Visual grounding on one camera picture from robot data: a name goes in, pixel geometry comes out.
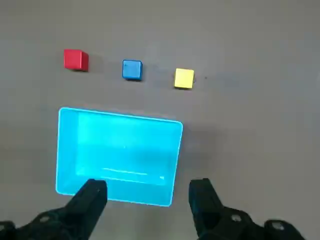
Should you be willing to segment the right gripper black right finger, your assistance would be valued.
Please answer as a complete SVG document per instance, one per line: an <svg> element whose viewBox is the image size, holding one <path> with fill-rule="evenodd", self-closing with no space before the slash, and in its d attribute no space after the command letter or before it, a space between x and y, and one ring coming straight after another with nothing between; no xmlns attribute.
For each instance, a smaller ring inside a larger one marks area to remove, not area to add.
<svg viewBox="0 0 320 240"><path fill-rule="evenodd" d="M188 201L199 240L303 240L289 222L269 219L260 226L248 213L224 206L208 178L189 183Z"/></svg>

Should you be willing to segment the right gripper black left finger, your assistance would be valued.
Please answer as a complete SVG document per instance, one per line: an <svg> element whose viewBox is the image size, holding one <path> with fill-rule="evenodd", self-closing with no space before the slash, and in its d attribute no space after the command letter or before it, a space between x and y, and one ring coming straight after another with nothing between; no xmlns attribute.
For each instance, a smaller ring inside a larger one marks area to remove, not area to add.
<svg viewBox="0 0 320 240"><path fill-rule="evenodd" d="M89 179L63 207L44 211L16 227L0 222L2 240L88 240L108 202L107 183Z"/></svg>

